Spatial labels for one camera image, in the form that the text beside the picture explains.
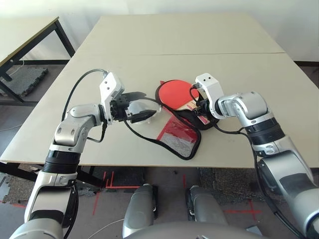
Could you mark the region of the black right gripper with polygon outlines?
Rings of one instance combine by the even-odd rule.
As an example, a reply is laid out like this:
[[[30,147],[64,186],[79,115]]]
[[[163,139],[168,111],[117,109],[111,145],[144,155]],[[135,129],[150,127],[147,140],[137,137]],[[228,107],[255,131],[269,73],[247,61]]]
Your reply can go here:
[[[205,99],[203,96],[199,96],[198,100],[196,100],[195,103],[197,107],[192,110],[194,115],[196,115],[197,117],[211,117],[208,99]]]

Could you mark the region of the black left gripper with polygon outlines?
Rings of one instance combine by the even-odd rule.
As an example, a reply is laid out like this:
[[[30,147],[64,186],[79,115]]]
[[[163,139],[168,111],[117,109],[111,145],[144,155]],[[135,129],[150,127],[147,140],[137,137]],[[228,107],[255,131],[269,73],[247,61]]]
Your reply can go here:
[[[129,111],[130,102],[137,101],[146,97],[143,92],[128,92],[119,96],[116,100],[110,102],[110,111],[112,120],[125,121],[129,120],[131,123],[137,123],[152,117],[156,110],[144,110],[136,114]]]

